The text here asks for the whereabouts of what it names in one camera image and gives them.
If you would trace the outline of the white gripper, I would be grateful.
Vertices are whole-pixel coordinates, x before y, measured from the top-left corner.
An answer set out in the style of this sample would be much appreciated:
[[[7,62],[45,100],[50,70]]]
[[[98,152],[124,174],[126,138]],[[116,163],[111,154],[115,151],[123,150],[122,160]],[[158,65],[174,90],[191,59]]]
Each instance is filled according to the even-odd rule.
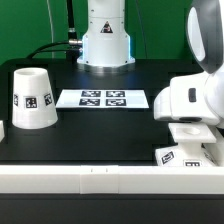
[[[155,98],[154,119],[224,129],[224,70],[172,78]]]

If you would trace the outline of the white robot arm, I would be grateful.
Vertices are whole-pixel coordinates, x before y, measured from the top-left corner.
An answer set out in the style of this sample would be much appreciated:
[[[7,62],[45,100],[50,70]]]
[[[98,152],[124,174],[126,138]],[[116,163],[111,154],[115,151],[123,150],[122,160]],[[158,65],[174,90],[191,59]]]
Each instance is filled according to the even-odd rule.
[[[132,65],[125,0],[88,0],[80,66],[95,71]],[[203,71],[174,77],[154,101],[156,120],[203,122],[224,129],[224,0],[193,0],[186,35]]]

